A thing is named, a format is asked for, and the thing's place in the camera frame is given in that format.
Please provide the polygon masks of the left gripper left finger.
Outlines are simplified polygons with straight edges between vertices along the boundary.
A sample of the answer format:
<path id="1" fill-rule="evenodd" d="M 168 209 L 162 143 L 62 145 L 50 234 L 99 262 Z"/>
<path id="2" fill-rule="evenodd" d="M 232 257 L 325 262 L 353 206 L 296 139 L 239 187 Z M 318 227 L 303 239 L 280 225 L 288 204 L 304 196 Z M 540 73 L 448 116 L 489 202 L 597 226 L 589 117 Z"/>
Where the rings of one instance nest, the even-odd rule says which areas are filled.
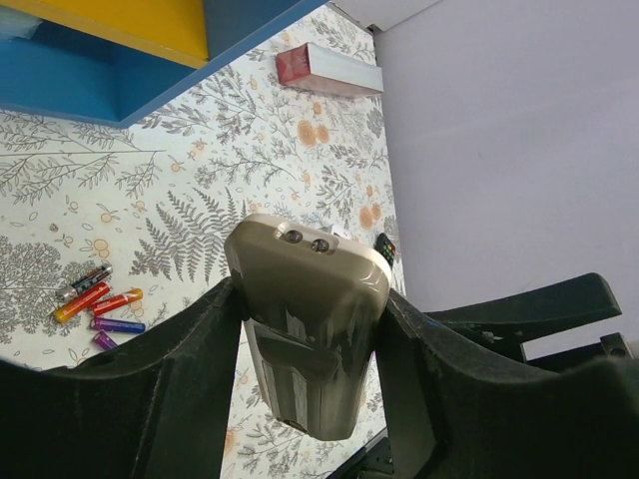
<path id="1" fill-rule="evenodd" d="M 1 365 L 5 478 L 216 478 L 242 312 L 222 280 L 74 368 Z"/>

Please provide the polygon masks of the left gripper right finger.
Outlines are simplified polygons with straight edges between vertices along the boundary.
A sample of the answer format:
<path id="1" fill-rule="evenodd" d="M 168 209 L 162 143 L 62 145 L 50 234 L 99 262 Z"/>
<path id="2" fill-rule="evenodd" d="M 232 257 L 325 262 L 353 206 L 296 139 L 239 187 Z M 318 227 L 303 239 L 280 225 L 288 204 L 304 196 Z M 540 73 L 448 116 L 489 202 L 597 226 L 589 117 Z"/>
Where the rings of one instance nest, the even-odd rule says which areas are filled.
<path id="1" fill-rule="evenodd" d="M 615 345 L 562 368 L 526 341 L 619 315 L 590 272 L 426 313 L 392 292 L 375 348 L 398 478 L 634 478 L 638 361 Z"/>

